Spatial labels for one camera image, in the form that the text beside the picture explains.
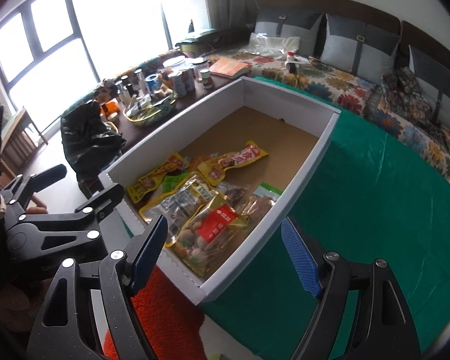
headboard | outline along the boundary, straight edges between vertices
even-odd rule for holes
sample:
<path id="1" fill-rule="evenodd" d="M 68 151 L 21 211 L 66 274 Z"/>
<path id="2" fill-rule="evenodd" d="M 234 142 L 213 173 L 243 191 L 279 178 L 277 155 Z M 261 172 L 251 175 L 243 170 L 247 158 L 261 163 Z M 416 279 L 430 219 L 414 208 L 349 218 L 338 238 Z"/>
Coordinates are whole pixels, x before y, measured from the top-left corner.
<path id="1" fill-rule="evenodd" d="M 450 50 L 408 21 L 402 22 L 402 39 L 396 61 L 398 68 L 408 66 L 408 60 L 410 58 L 408 45 L 429 55 L 450 70 Z"/>
<path id="2" fill-rule="evenodd" d="M 261 7 L 279 8 L 305 8 L 315 12 L 324 12 L 331 15 L 347 17 L 363 21 L 388 32 L 400 33 L 400 21 L 390 13 L 381 11 L 352 0 L 257 0 Z M 326 38 L 326 19 L 323 15 L 320 23 L 317 43 L 315 44 L 315 56 L 322 54 Z"/>

blue gripper pad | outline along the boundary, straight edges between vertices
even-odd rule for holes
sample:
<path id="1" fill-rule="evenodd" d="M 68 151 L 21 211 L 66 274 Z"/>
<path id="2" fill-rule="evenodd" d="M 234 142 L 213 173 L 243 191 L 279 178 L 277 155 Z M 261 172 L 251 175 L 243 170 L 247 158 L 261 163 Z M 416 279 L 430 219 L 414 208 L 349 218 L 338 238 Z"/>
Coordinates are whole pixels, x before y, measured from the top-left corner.
<path id="1" fill-rule="evenodd" d="M 132 278 L 128 284 L 127 291 L 130 297 L 137 295 L 137 292 L 147 285 L 148 279 L 167 239 L 167 232 L 167 220 L 162 216 L 155 224 L 149 238 L 144 243 L 133 263 Z"/>
<path id="2" fill-rule="evenodd" d="M 288 218 L 282 221 L 282 241 L 292 260 L 303 289 L 311 292 L 314 298 L 318 298 L 323 289 L 318 281 L 317 264 L 310 255 L 305 243 L 303 243 L 295 226 Z"/>

brown cardboard bottom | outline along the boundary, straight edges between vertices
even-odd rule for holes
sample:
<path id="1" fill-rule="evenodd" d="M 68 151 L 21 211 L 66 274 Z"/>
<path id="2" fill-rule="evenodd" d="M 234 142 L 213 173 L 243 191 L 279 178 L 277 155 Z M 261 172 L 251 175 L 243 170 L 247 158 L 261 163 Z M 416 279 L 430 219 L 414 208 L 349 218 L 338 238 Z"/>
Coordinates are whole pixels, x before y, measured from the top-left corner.
<path id="1" fill-rule="evenodd" d="M 305 162 L 318 138 L 259 111 L 242 107 L 200 135 L 180 154 L 195 157 L 237 152 L 245 147 L 248 140 L 255 141 L 268 156 L 242 168 L 229 169 L 225 178 L 236 185 L 250 186 L 247 197 L 262 182 L 283 191 Z M 249 233 L 240 232 L 233 238 L 210 266 L 205 278 L 222 265 Z"/>

book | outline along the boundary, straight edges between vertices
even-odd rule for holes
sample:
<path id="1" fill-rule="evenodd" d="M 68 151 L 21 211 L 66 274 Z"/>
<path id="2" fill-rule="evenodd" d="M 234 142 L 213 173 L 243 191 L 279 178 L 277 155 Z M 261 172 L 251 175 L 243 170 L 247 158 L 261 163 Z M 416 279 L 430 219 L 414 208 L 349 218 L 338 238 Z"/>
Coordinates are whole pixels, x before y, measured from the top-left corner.
<path id="1" fill-rule="evenodd" d="M 228 79 L 236 79 L 238 76 L 248 72 L 248 65 L 234 59 L 221 57 L 210 66 L 210 73 Z"/>

black garbage bag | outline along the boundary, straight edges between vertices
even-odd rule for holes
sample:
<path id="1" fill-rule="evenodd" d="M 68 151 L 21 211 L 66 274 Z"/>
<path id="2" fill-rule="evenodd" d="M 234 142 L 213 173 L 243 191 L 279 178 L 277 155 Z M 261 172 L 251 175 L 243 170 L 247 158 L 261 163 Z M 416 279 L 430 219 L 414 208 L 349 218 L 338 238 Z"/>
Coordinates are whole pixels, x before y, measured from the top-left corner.
<path id="1" fill-rule="evenodd" d="M 93 179 L 120 154 L 125 144 L 122 134 L 100 119 L 97 100 L 79 105 L 60 120 L 65 158 L 77 179 Z"/>

